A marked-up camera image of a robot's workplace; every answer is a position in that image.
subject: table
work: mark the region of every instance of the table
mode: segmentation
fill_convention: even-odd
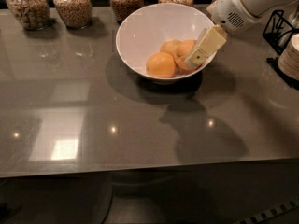
[[[0,10],[0,177],[299,157],[299,91],[265,62],[264,23],[160,86],[121,61],[109,7],[76,31],[50,14],[27,32]]]

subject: black wire rack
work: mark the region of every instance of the black wire rack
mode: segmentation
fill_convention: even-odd
[[[299,33],[299,29],[294,28],[283,15],[283,10],[273,11],[263,31],[264,39],[278,55],[288,46],[292,36]]]

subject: orange fruit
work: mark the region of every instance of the orange fruit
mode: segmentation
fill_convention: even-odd
[[[161,45],[160,52],[165,52],[165,53],[168,53],[173,56],[175,49],[177,48],[178,44],[180,44],[180,43],[181,43],[181,41],[176,40],[176,39],[167,40]]]
[[[186,65],[185,60],[187,56],[189,55],[192,48],[195,46],[196,41],[195,40],[185,40],[182,41],[175,49],[174,52],[174,59],[177,66],[184,70],[184,71],[193,71],[194,68],[190,68]]]
[[[172,55],[158,52],[146,62],[147,74],[158,78],[170,78],[176,73],[176,64]]]

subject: bowl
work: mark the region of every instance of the bowl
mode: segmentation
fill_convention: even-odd
[[[171,3],[145,6],[122,22],[116,34],[116,48],[123,62],[140,76],[158,84],[172,84],[203,70],[216,52],[194,72],[171,78],[149,76],[146,72],[148,58],[159,52],[164,41],[197,40],[205,28],[213,25],[207,15],[193,7]]]

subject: striped strip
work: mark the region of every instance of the striped strip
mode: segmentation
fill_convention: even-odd
[[[286,212],[289,212],[293,209],[296,209],[299,207],[299,198],[296,200],[291,200],[287,203],[279,204],[276,206],[273,206],[267,210],[262,211],[261,213],[258,213],[254,216],[247,217],[243,220],[239,220],[237,222],[234,222],[233,224],[256,224],[261,223],[263,221],[266,221],[270,218],[277,217],[279,215],[285,214]]]

